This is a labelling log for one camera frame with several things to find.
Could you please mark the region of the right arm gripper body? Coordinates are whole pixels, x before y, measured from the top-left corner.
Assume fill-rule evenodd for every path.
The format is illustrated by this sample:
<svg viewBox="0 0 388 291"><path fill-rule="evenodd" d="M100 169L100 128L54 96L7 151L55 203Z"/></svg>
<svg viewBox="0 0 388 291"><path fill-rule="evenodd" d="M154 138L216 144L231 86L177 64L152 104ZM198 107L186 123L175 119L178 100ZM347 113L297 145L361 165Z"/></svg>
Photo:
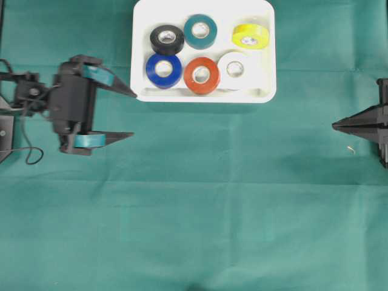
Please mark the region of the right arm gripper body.
<svg viewBox="0 0 388 291"><path fill-rule="evenodd" d="M382 113L378 152L380 156L380 163L384 168L387 168L387 78L379 78L376 83L379 87L379 108Z"/></svg>

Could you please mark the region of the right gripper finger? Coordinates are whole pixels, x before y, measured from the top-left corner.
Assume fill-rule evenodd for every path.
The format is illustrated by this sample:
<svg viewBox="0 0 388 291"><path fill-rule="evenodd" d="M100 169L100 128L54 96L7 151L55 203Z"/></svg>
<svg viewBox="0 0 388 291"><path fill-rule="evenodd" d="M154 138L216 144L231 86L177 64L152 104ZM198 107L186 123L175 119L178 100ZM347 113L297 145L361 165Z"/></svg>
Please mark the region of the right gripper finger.
<svg viewBox="0 0 388 291"><path fill-rule="evenodd" d="M334 122L333 126L364 126L383 123L383 107L371 106L355 115Z"/></svg>
<svg viewBox="0 0 388 291"><path fill-rule="evenodd" d="M368 141L383 140L383 130L378 127L340 126L335 124L333 124L332 127L339 132L358 136Z"/></svg>

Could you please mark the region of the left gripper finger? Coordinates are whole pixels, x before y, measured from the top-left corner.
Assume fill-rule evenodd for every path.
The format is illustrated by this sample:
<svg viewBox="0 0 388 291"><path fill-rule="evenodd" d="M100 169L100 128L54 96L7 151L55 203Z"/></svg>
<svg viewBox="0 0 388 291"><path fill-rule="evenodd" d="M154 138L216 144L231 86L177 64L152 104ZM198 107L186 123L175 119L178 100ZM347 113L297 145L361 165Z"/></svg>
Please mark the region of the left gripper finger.
<svg viewBox="0 0 388 291"><path fill-rule="evenodd" d="M86 135L76 135L73 146L75 148L99 148L133 136L132 132L89 132Z"/></svg>
<svg viewBox="0 0 388 291"><path fill-rule="evenodd" d="M99 88L104 90L120 93L132 98L137 97L137 94L135 94L126 83L107 68L98 67L96 65L83 65L81 75L84 78L90 79Z"/></svg>

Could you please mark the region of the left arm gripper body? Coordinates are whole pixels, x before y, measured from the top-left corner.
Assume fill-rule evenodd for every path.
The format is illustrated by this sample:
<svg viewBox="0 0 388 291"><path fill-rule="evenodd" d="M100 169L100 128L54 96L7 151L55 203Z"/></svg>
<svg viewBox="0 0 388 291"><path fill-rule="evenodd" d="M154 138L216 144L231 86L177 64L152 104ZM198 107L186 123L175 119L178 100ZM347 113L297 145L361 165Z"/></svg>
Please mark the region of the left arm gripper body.
<svg viewBox="0 0 388 291"><path fill-rule="evenodd" d="M90 156L92 149L75 147L77 134L92 132L97 85L82 76L84 65L99 66L102 60L76 55L63 62L53 79L48 110L53 131L59 136L59 150L71 155Z"/></svg>

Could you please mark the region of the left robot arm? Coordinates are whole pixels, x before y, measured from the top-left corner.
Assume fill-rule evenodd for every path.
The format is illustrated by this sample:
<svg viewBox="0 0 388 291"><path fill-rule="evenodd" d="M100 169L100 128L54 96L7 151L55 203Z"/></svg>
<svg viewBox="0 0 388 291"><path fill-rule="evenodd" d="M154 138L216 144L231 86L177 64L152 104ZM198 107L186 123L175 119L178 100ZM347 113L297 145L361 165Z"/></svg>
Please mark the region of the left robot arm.
<svg viewBox="0 0 388 291"><path fill-rule="evenodd" d="M76 55L63 62L54 75L53 85L46 87L37 73L15 73L8 62L1 80L16 84L14 99L1 99L1 158L13 152L15 116L33 116L49 112L48 119L58 135L62 153L91 155L94 148L105 147L133 136L132 132L94 131L93 117L97 89L120 93L132 98L137 95L118 76L102 64L102 60Z"/></svg>

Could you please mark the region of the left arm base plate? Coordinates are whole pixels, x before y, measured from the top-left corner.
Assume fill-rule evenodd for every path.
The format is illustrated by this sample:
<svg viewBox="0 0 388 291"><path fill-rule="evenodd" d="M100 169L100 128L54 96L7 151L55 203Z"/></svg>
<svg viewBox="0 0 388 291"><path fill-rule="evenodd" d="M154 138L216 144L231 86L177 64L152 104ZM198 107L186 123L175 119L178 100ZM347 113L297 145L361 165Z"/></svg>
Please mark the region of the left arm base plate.
<svg viewBox="0 0 388 291"><path fill-rule="evenodd" d="M11 107L8 102L1 97L1 162L12 153L14 124L15 117L11 114Z"/></svg>

